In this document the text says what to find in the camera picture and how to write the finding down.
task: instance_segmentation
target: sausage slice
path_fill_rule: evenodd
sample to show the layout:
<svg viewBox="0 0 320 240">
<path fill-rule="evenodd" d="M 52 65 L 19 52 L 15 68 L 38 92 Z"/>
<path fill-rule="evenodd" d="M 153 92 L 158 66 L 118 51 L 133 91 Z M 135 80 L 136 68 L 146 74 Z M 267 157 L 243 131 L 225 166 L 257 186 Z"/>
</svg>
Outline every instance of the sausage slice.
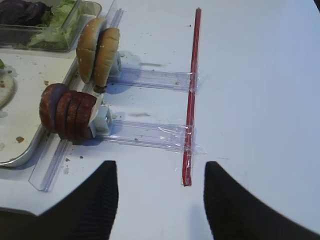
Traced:
<svg viewBox="0 0 320 240">
<path fill-rule="evenodd" d="M 60 98 L 55 112 L 55 129 L 61 139 L 68 139 L 66 132 L 69 104 L 77 91 L 66 91 Z"/>
<path fill-rule="evenodd" d="M 76 135 L 76 117 L 81 101 L 87 94 L 84 92 L 77 92 L 70 101 L 68 107 L 68 114 L 66 118 L 66 136 L 69 140 L 75 140 Z"/>
<path fill-rule="evenodd" d="M 45 88 L 41 95 L 39 115 L 43 127 L 56 133 L 56 109 L 61 96 L 68 91 L 62 83 L 54 83 Z"/>
<path fill-rule="evenodd" d="M 81 138 L 90 139 L 92 137 L 90 128 L 88 128 L 88 124 L 92 108 L 96 104 L 96 101 L 97 98 L 95 96 L 87 94 L 81 101 L 81 104 L 78 108 L 75 119 L 75 131 L 76 135 Z"/>
</svg>

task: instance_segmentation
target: lettuce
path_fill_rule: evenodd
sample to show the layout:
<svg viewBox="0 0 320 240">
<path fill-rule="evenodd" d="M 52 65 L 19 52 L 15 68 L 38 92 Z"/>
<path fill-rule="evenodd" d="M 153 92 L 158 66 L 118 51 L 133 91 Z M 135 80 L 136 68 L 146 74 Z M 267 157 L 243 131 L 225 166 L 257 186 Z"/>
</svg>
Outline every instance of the lettuce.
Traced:
<svg viewBox="0 0 320 240">
<path fill-rule="evenodd" d="M 48 27 L 43 30 L 43 32 L 33 35 L 26 46 L 29 48 L 54 50 L 65 50 L 68 48 L 68 45 L 71 44 L 70 42 L 77 33 L 80 18 L 79 9 L 75 11 L 64 31 L 61 27 L 72 11 L 75 3 L 75 0 L 62 0 L 58 5 L 53 6 Z"/>
</svg>

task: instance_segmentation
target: hamburger bun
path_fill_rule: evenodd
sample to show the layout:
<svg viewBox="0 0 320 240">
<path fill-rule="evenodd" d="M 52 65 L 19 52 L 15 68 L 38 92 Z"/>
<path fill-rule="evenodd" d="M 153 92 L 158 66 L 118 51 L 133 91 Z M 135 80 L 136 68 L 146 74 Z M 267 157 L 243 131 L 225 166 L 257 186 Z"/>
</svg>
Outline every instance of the hamburger bun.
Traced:
<svg viewBox="0 0 320 240">
<path fill-rule="evenodd" d="M 118 51 L 119 39 L 120 31 L 115 27 L 107 28 L 99 35 L 92 74 L 93 81 L 96 85 L 94 90 L 97 93 L 105 92 L 107 78 Z"/>
<path fill-rule="evenodd" d="M 97 17 L 90 20 L 82 30 L 79 37 L 76 55 L 78 69 L 81 79 L 84 83 L 89 83 L 95 63 L 97 41 L 99 34 L 106 23 L 106 18 Z"/>
</svg>

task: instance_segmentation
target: transparent plastic strip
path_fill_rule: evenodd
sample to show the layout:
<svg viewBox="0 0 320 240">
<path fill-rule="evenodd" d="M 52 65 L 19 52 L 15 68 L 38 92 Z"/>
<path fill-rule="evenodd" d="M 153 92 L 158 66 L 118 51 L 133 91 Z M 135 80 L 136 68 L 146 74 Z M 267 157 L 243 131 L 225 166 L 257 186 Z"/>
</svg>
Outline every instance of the transparent plastic strip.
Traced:
<svg viewBox="0 0 320 240">
<path fill-rule="evenodd" d="M 98 133 L 96 139 L 117 144 L 166 149 L 177 153 L 192 151 L 192 142 L 185 146 L 185 132 L 193 132 L 192 126 L 156 124 L 113 120 L 110 135 Z"/>
<path fill-rule="evenodd" d="M 121 8 L 117 8 L 117 0 L 114 0 L 106 15 L 107 27 L 118 27 L 123 12 Z M 77 60 L 75 59 L 71 68 L 74 69 L 76 64 Z M 79 88 L 82 88 L 82 84 L 83 82 L 80 77 L 75 76 L 71 80 L 69 87 L 70 89 L 80 91 Z M 91 91 L 91 88 L 88 87 L 89 85 L 90 84 L 86 84 L 86 86 L 84 86 L 84 92 L 89 93 L 89 91 Z M 39 191 L 50 191 L 57 178 L 57 172 L 64 158 L 64 153 L 70 145 L 72 145 L 71 142 L 67 140 L 61 141 L 57 134 L 51 133 L 32 171 L 29 183 Z"/>
<path fill-rule="evenodd" d="M 186 131 L 192 136 L 192 126 L 178 124 L 156 124 L 146 122 L 114 120 L 110 135 L 97 132 L 95 139 L 122 145 L 165 149 L 177 153 L 192 152 L 194 142 L 185 145 Z M 52 190 L 61 162 L 66 158 L 72 143 L 50 134 L 47 143 L 33 169 L 29 182 L 39 191 Z"/>
<path fill-rule="evenodd" d="M 179 92 L 195 91 L 190 88 L 192 72 L 162 72 L 123 67 L 119 77 L 110 76 L 108 84 L 128 85 L 144 88 L 167 89 Z"/>
</svg>

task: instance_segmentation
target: food debris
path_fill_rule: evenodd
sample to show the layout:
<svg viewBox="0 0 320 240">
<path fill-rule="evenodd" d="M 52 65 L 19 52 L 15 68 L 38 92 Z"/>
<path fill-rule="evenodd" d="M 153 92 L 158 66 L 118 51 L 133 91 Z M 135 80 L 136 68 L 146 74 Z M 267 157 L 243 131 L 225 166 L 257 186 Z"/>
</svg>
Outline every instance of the food debris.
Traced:
<svg viewBox="0 0 320 240">
<path fill-rule="evenodd" d="M 15 140 L 20 144 L 25 140 L 25 138 L 22 136 L 18 136 Z"/>
<path fill-rule="evenodd" d="M 66 168 L 63 170 L 63 173 L 64 173 L 64 174 L 68 174 L 68 173 L 69 173 L 69 168 L 66 167 Z"/>
<path fill-rule="evenodd" d="M 2 143 L 0 143 L 0 152 L 5 148 L 5 144 L 2 142 Z"/>
<path fill-rule="evenodd" d="M 140 113 L 129 113 L 129 116 L 134 118 L 140 118 L 140 117 L 150 117 L 151 115 L 146 112 L 140 112 Z"/>
<path fill-rule="evenodd" d="M 5 64 L 1 59 L 0 59 L 0 69 L 5 69 Z"/>
</svg>

